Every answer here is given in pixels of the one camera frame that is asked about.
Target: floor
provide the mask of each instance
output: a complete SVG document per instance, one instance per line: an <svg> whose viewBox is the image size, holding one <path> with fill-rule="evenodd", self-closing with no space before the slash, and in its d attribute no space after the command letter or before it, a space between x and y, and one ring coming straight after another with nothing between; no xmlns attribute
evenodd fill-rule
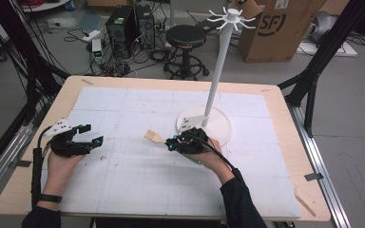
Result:
<svg viewBox="0 0 365 228"><path fill-rule="evenodd" d="M45 16L58 11L46 12ZM85 9L76 10L72 15L79 23L86 20ZM106 14L100 14L96 24L88 24L100 29L106 21ZM182 11L177 17L186 23L194 23ZM44 37L52 54L65 69L72 74L89 73L89 54L82 42L65 42L67 31L56 29L45 33ZM217 59L217 36L208 36L203 47L194 50L210 69L210 76L199 76L199 81L211 81ZM317 87L317 97L313 120L313 132L317 146L331 175L336 192L352 227L365 227L365 47L350 44L357 52L355 58L334 57L323 71ZM221 81L243 84L277 85L299 74L308 65L312 56L296 54L290 62L246 64L234 47L226 56ZM168 79L163 65L151 60L136 64L128 61L132 69L137 69L125 77ZM26 102L25 92L14 71L11 61L0 62L0 137ZM0 192L10 177L8 169L0 181ZM0 227L20 226L21 217L0 216ZM88 218L63 218L63 227L88 227ZM297 227L335 227L326 222L296 222Z"/></svg>

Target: black stool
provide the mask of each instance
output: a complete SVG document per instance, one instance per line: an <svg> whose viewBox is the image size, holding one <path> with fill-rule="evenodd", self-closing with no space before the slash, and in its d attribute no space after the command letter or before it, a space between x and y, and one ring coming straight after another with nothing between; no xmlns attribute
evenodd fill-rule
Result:
<svg viewBox="0 0 365 228"><path fill-rule="evenodd" d="M206 42L206 34L201 28L187 25L175 26L167 32L165 40L176 49L163 67L164 71L171 73L171 80L174 77L182 79L194 77L194 80L198 81L197 75L200 72L203 76L209 75L209 70L201 60L189 54L192 49L198 48ZM179 49L182 50L182 54L176 55ZM182 57L181 63L176 62L179 57Z"/></svg>

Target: wooden table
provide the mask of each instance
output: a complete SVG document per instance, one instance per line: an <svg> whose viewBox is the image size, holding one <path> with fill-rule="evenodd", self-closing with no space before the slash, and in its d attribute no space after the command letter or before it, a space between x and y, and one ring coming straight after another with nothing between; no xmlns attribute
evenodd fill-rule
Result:
<svg viewBox="0 0 365 228"><path fill-rule="evenodd" d="M150 79L102 78L72 76L67 79L47 116L36 132L22 160L32 161L32 148L37 144L41 131L67 117L84 86L103 86L141 89L169 89L204 91L208 82L169 81ZM220 83L218 92L259 94L264 96L272 123L274 125L280 150L291 177L298 199L301 217L298 220L326 221L331 218L330 211L316 180L307 181L304 176L313 173L305 149L296 130L280 89L275 85L248 85ZM30 182L32 167L17 167L0 196L0 214L25 215L30 201Z"/></svg>

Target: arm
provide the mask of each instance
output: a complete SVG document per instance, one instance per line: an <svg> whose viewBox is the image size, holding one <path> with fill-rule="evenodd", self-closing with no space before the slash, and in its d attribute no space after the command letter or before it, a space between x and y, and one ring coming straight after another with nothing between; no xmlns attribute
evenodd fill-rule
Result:
<svg viewBox="0 0 365 228"><path fill-rule="evenodd" d="M221 151L218 141L210 140L215 149ZM212 170L221 181L227 222L230 228L266 228L257 208L251 200L250 192L244 182L235 178L229 166L213 152L188 155Z"/></svg>
<svg viewBox="0 0 365 228"><path fill-rule="evenodd" d="M75 156L72 158L64 158L55 153L49 153L48 179L42 194L62 197L73 169L83 157L84 156ZM61 227L59 203L39 200L34 209L23 219L22 227Z"/></svg>

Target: black sleeve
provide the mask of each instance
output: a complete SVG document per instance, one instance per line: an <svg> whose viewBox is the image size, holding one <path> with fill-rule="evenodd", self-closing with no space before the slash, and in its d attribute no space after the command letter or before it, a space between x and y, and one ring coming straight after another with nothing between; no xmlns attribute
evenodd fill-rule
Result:
<svg viewBox="0 0 365 228"><path fill-rule="evenodd" d="M23 219L22 228L60 228L61 212L34 207Z"/></svg>
<svg viewBox="0 0 365 228"><path fill-rule="evenodd" d="M230 228L266 228L257 208L251 200L250 191L237 178L221 187L227 223Z"/></svg>

